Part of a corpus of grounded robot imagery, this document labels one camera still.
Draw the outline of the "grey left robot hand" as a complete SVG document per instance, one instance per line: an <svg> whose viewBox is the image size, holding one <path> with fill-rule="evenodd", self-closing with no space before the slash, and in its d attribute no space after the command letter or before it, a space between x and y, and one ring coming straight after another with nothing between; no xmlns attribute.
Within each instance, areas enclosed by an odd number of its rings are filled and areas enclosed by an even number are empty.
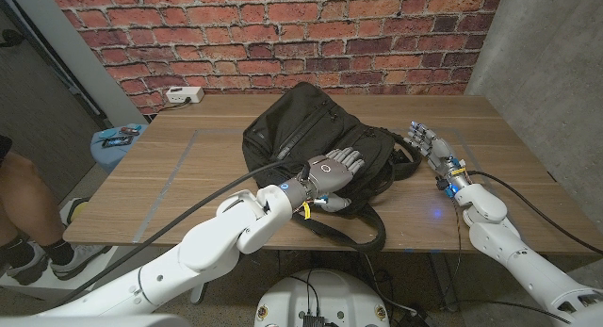
<svg viewBox="0 0 603 327"><path fill-rule="evenodd" d="M318 206L327 212L348 207L351 200L335 193L350 183L365 165L361 153L351 147L335 149L326 155L310 158L308 164L307 176L300 174L279 186L292 207L299 207L307 200L318 201Z"/></svg>

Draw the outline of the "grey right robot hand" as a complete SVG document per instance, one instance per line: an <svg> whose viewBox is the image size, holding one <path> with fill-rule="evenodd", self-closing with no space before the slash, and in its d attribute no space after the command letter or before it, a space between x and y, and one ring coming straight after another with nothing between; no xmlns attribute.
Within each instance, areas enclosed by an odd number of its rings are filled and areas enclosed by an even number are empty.
<svg viewBox="0 0 603 327"><path fill-rule="evenodd" d="M437 173L436 186L448 197L453 198L458 191L470 185L464 161L444 139L423 123L411 122L404 141L427 158L428 165Z"/></svg>

